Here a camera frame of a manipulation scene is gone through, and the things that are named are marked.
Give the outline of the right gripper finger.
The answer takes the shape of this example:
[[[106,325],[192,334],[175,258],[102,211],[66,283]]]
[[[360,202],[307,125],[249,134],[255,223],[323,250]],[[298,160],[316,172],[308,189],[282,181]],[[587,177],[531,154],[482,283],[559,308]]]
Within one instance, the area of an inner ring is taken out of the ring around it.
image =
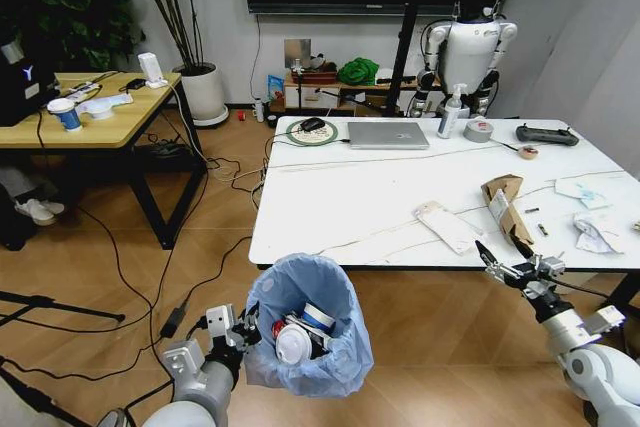
[[[524,258],[524,262],[517,265],[522,272],[542,272],[542,256],[536,254],[531,247],[517,236],[511,234],[510,239],[518,252]]]
[[[523,273],[515,267],[506,266],[499,262],[490,250],[479,240],[475,241],[481,260],[486,268],[485,272],[498,282],[518,290],[523,289]]]

